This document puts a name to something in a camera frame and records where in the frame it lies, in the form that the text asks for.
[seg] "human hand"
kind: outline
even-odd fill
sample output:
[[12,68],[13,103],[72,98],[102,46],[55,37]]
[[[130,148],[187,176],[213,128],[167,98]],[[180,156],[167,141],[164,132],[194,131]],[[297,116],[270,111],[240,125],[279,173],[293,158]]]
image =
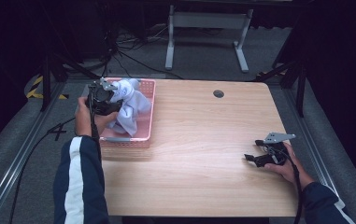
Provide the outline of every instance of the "human hand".
[[[294,162],[294,164],[297,166],[297,169],[299,170],[301,188],[304,189],[308,184],[314,182],[315,180],[304,170],[303,165],[294,154],[292,146],[287,143],[283,143],[283,144],[288,149],[292,161]],[[294,171],[292,168],[292,163],[289,160],[286,160],[285,164],[283,165],[275,165],[272,163],[267,163],[264,166],[264,168],[282,175],[286,180],[288,180],[293,184],[296,183],[294,179]]]
[[[76,134],[92,136],[90,109],[85,105],[87,97],[78,98],[78,111],[76,112]],[[107,116],[95,115],[94,121],[98,133],[102,133],[107,124],[116,119],[118,112],[113,112]]]

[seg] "person's right arm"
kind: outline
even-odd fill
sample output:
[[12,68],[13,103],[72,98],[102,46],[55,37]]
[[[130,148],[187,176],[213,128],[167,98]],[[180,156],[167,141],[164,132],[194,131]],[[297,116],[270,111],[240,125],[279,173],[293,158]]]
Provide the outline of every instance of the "person's right arm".
[[[328,187],[316,182],[303,168],[294,155],[292,146],[285,143],[292,161],[299,170],[303,193],[303,206],[306,211],[306,224],[354,223],[348,216],[343,201]],[[290,161],[283,165],[266,164],[265,169],[282,175],[295,185],[294,173]]]

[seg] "person's left hand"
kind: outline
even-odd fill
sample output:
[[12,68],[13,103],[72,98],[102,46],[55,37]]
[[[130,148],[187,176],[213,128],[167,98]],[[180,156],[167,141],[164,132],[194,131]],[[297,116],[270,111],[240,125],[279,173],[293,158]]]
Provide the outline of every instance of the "person's left hand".
[[[87,97],[78,98],[78,111],[76,112],[76,135],[92,136],[90,109],[85,105]],[[107,124],[116,119],[118,112],[113,112],[107,116],[95,115],[95,124],[98,133],[101,134]]]

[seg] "white stripe on sleeve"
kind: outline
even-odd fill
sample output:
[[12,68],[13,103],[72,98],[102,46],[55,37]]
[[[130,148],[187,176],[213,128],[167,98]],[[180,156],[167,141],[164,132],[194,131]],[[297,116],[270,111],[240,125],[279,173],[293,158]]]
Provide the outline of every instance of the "white stripe on sleeve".
[[66,220],[64,223],[84,222],[84,202],[82,200],[83,180],[79,147],[82,137],[75,137],[70,144],[69,188],[64,199]]

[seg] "white metal stand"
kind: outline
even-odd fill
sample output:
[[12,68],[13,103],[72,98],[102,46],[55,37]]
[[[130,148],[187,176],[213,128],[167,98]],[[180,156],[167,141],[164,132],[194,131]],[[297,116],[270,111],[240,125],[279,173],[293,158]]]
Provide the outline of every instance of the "white metal stand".
[[249,71],[245,60],[242,46],[247,35],[253,9],[248,10],[247,14],[222,14],[222,13],[196,13],[196,12],[175,12],[174,6],[169,8],[169,41],[166,51],[165,69],[172,70],[174,60],[174,28],[175,27],[202,27],[202,28],[221,28],[221,29],[240,29],[241,37],[234,42],[236,57],[242,72]]

